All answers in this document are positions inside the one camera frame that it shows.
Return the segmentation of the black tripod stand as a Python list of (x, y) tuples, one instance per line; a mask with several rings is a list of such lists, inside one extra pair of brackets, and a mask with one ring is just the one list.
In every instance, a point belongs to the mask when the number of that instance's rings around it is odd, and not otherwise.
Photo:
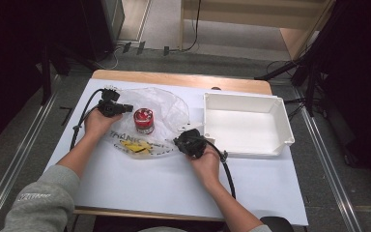
[(270, 73), (256, 77), (256, 80), (268, 81), (282, 73), (296, 68), (291, 82), (294, 86), (299, 87), (304, 83), (304, 81), (307, 81), (307, 88), (303, 103), (311, 117), (314, 116), (313, 105), (315, 84), (317, 79), (321, 76), (322, 59), (327, 54), (326, 45), (328, 44), (329, 36), (332, 34), (332, 29), (334, 28), (336, 21), (334, 7), (336, 0), (327, 1), (328, 2), (323, 9), (322, 15), (318, 18), (315, 27), (320, 26), (322, 22), (325, 24), (312, 45), (306, 51), (303, 51), (297, 59), (288, 62), (281, 68), (278, 68)]

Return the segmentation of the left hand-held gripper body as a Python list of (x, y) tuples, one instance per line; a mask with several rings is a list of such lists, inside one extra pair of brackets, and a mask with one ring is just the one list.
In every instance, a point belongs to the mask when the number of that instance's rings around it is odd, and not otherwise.
[(103, 89), (101, 99), (98, 103), (98, 110), (105, 117), (113, 117), (122, 113), (122, 107), (117, 104), (120, 94), (115, 90)]

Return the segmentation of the black chair seat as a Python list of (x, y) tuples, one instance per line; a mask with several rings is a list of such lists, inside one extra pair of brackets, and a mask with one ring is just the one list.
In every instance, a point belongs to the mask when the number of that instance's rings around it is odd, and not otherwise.
[(295, 232), (291, 223), (284, 217), (261, 217), (272, 232)]

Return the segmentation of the white table sheet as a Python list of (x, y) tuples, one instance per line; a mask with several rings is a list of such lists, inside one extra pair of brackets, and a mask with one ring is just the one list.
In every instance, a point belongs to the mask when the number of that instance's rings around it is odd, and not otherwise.
[[(186, 127), (204, 134), (204, 95), (244, 96), (261, 94), (167, 86), (185, 101)], [(307, 224), (290, 146), (279, 156), (233, 158), (231, 172), (220, 181), (236, 191), (237, 199), (257, 217), (277, 216), (294, 225)], [(78, 210), (135, 213), (186, 219), (220, 220), (222, 214), (194, 175), (186, 156), (174, 150), (166, 156), (137, 159), (116, 150), (105, 139), (95, 150), (74, 197)]]

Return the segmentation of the clear smiley plastic bag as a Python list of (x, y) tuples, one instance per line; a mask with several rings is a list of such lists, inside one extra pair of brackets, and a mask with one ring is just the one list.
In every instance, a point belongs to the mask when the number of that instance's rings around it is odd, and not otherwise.
[[(188, 106), (177, 95), (159, 88), (119, 90), (119, 101), (133, 105), (132, 112), (114, 123), (104, 139), (116, 150), (137, 159), (166, 156), (177, 147), (173, 139), (180, 135), (179, 128), (189, 122)], [(150, 134), (136, 130), (133, 115), (139, 108), (154, 113), (155, 129)]]

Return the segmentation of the person's left hand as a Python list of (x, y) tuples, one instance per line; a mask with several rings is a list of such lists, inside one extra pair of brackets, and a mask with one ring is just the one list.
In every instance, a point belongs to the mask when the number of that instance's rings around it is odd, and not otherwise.
[(84, 122), (85, 135), (100, 138), (105, 135), (114, 123), (121, 120), (122, 117), (122, 114), (113, 117), (105, 117), (98, 109), (94, 109)]

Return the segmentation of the black metal stand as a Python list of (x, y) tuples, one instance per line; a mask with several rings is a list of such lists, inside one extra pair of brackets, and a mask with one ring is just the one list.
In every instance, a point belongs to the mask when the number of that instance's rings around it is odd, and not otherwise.
[(45, 105), (51, 96), (51, 75), (48, 46), (45, 45), (42, 50), (42, 76), (43, 76), (43, 99), (42, 105)]

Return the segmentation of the light wooden frame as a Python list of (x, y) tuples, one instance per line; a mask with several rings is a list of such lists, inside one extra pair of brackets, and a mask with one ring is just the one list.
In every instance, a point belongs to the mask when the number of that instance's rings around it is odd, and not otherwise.
[(280, 30), (292, 60), (298, 59), (315, 31), (330, 18), (336, 0), (181, 0), (180, 39), (184, 20), (237, 23)]

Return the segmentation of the metal floor rail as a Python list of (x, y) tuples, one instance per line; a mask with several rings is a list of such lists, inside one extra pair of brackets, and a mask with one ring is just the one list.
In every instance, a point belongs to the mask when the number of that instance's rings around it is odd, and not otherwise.
[(335, 199), (337, 208), (343, 218), (347, 231), (363, 232), (363, 229), (357, 218), (355, 208), (330, 158), (325, 141), (320, 134), (315, 119), (310, 116), (305, 107), (300, 111), (300, 114), (304, 120), (304, 123), (306, 124), (318, 158), (324, 170), (330, 190)]
[(39, 108), (37, 115), (34, 118), (31, 126), (26, 134), (22, 137), (20, 144), (15, 150), (14, 157), (11, 160), (9, 167), (6, 169), (0, 181), (0, 210), (5, 203), (9, 192), (14, 184), (14, 180), (20, 172), (24, 162), (29, 156), (29, 152), (38, 136), (45, 119), (52, 107), (52, 103), (48, 103)]

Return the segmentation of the person's right hand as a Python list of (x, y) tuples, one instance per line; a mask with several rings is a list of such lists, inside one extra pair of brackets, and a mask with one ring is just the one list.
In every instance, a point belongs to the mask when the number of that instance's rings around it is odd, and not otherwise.
[(219, 156), (217, 151), (208, 145), (201, 158), (188, 158), (194, 173), (204, 186), (204, 188), (211, 192), (220, 185), (219, 174)]

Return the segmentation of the dark cabinet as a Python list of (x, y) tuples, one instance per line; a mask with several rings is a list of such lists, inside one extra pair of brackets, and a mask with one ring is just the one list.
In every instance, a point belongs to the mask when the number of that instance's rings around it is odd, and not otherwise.
[(122, 0), (79, 0), (84, 28), (90, 42), (90, 58), (95, 61), (110, 54), (119, 39), (125, 12)]

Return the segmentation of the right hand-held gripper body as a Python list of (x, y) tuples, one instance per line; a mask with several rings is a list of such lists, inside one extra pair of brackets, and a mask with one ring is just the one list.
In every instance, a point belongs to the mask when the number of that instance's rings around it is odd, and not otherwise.
[(182, 153), (192, 158), (200, 159), (207, 146), (206, 138), (196, 128), (183, 126), (181, 127), (181, 132), (177, 138), (182, 140)]

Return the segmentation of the white plastic box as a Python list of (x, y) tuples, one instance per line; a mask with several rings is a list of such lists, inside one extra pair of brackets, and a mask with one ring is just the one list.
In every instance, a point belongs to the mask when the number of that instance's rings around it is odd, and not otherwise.
[(279, 156), (295, 143), (278, 97), (206, 93), (204, 135), (233, 158)]

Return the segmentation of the red can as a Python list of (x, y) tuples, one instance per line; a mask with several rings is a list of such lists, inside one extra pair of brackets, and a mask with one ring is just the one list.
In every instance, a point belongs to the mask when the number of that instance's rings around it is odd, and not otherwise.
[(150, 134), (154, 131), (154, 113), (149, 108), (139, 108), (134, 112), (133, 120), (135, 128), (143, 134)]

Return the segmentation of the person's grey left sleeve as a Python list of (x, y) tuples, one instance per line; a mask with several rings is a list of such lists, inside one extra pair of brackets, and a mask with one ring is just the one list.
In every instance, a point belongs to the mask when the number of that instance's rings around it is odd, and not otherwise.
[(50, 166), (17, 195), (1, 232), (63, 232), (74, 210), (79, 183), (71, 169)]

